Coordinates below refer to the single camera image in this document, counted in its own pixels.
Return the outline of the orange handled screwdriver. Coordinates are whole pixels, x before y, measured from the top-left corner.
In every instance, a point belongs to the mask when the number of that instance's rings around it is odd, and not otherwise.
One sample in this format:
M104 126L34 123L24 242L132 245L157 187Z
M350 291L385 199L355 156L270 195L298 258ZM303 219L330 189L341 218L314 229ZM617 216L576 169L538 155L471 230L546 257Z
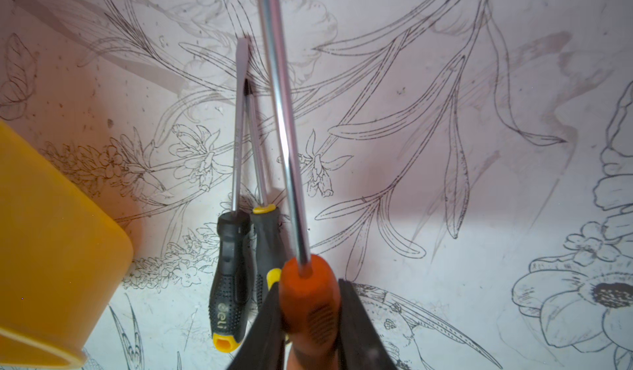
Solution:
M258 4L293 244L293 258L280 279L280 308L292 342L288 367L335 369L341 295L331 267L310 252L281 2L258 0Z

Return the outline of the yellow plastic storage tray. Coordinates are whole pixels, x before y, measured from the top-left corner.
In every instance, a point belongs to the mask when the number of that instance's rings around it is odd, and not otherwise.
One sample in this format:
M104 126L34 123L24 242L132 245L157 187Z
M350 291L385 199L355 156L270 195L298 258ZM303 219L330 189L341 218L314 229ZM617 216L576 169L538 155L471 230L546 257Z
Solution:
M80 368L134 255L125 231L1 127L1 362Z

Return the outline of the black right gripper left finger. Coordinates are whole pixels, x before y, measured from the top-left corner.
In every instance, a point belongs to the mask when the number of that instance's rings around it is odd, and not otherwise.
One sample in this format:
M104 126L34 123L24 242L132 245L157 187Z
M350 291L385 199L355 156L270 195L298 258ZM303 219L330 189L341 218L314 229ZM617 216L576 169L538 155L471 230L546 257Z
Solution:
M284 366L285 331L279 284L275 283L227 370L279 370Z

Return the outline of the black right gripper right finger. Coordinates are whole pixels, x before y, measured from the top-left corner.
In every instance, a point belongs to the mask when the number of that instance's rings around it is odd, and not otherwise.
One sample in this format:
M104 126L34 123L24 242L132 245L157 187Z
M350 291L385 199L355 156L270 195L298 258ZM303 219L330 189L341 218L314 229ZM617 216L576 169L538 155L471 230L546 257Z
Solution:
M353 285L338 281L341 291L339 369L396 370Z

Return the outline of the black yellow Deli screwdriver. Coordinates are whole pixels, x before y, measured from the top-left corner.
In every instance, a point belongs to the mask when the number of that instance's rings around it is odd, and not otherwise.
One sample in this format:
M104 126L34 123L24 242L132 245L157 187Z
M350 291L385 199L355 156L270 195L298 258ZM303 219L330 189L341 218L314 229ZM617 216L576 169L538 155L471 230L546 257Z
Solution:
M245 243L250 233L250 215L240 209L242 144L245 117L249 39L240 38L236 51L236 105L232 162L232 203L219 216L219 259L209 294L209 320L214 347L222 353L237 350L247 327L247 304L251 291Z

